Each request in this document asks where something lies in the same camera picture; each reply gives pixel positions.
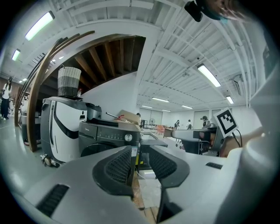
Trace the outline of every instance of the floor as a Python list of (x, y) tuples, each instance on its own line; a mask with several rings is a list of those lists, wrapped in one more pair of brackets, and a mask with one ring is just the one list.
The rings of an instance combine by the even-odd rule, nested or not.
[(56, 170), (41, 163), (41, 154), (40, 148), (32, 153), (23, 144), (21, 129), (14, 127), (13, 117), (6, 121), (0, 119), (0, 167), (11, 191), (23, 195), (36, 182)]

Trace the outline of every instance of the cable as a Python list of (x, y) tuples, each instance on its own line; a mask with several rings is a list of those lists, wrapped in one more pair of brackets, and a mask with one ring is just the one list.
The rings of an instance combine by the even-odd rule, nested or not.
[(141, 176), (141, 175), (137, 172), (136, 167), (135, 167), (135, 170), (136, 170), (136, 173), (137, 173), (140, 177), (144, 178), (143, 176)]
[(241, 133), (240, 133), (240, 131), (238, 130), (238, 129), (236, 129), (238, 132), (239, 132), (239, 134), (240, 134), (240, 141), (241, 141), (241, 147), (243, 147), (243, 143), (242, 143), (242, 136), (241, 136)]
[(238, 144), (239, 148), (241, 148), (241, 145), (240, 145), (240, 143), (238, 142), (238, 140), (237, 140), (237, 138), (236, 138), (235, 134), (234, 134), (234, 133), (232, 133), (232, 135), (233, 135), (234, 139), (236, 140), (236, 142), (237, 142), (237, 144)]

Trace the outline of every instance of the white ceiling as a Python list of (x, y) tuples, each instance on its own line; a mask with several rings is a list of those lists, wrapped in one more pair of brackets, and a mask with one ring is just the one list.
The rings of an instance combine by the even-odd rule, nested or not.
[[(206, 16), (195, 22), (184, 10), (187, 0), (46, 0), (33, 6), (14, 27), (1, 67), (1, 75), (21, 80), (29, 75), (35, 59), (46, 53), (60, 37), (95, 30), (92, 39), (111, 33), (137, 34), (146, 37), (137, 72), (138, 105), (156, 110), (188, 110), (246, 104), (256, 91), (256, 60), (246, 28), (241, 23), (220, 23)], [(31, 26), (51, 10), (55, 19), (31, 41), (25, 35)], [(83, 38), (60, 55), (68, 54)], [(21, 53), (12, 61), (15, 49)], [(221, 87), (214, 87), (197, 70), (204, 63), (216, 76)], [(233, 77), (243, 75), (242, 95), (235, 88)], [(169, 100), (164, 103), (152, 97)]]

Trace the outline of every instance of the washing machine knob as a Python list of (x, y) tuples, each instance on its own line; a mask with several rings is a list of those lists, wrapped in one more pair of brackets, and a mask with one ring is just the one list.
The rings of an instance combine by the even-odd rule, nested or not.
[(132, 135), (131, 134), (126, 134), (124, 136), (124, 140), (127, 141), (127, 142), (130, 142), (132, 140)]

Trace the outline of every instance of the woven basket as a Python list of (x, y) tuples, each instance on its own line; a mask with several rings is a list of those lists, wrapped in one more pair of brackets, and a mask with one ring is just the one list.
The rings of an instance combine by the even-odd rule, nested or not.
[(61, 66), (58, 71), (58, 96), (77, 96), (81, 70)]

